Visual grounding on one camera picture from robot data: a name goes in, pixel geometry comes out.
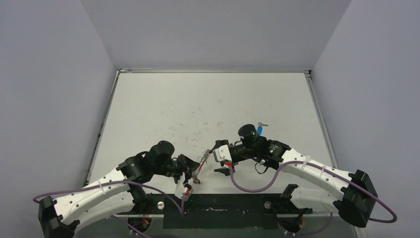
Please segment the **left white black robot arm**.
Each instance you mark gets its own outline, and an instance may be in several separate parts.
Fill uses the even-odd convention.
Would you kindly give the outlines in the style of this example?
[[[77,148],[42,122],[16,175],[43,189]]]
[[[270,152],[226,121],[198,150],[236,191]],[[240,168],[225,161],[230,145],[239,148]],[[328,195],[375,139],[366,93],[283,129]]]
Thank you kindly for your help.
[[[80,190],[50,192],[34,197],[39,205],[38,220],[44,237],[71,238],[77,231],[119,213],[143,213],[152,209],[145,188],[153,176],[173,178],[175,197],[186,201],[192,192],[188,181],[200,163],[180,154],[168,141],[160,141],[124,160],[108,174]]]

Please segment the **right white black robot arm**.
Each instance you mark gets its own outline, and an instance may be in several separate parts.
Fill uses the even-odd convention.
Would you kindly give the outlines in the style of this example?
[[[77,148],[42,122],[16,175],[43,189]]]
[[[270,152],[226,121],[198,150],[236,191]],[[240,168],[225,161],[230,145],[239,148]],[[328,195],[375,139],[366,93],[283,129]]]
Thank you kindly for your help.
[[[217,172],[231,176],[241,161],[254,162],[281,172],[295,175],[317,186],[306,189],[289,185],[280,198],[281,209],[287,213],[297,208],[338,213],[347,223],[366,227],[378,197],[366,172],[348,172],[327,166],[305,156],[277,140],[267,139],[252,124],[238,130],[239,142],[217,140],[211,149],[215,161],[221,165]]]

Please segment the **metal keyring with red handle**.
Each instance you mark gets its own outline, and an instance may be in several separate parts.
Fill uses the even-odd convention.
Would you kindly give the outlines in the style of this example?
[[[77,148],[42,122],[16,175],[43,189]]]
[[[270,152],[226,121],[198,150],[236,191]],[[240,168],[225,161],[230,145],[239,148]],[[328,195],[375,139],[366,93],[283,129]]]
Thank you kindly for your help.
[[[202,156],[200,157],[200,160],[199,160],[199,164],[200,165],[198,166],[198,168],[196,170],[194,170],[194,172],[192,174],[193,184],[200,184],[201,183],[201,181],[199,180],[198,176],[199,176],[199,173],[201,172],[204,164],[207,162],[209,156],[210,156],[210,150],[209,149],[206,149],[203,152]]]

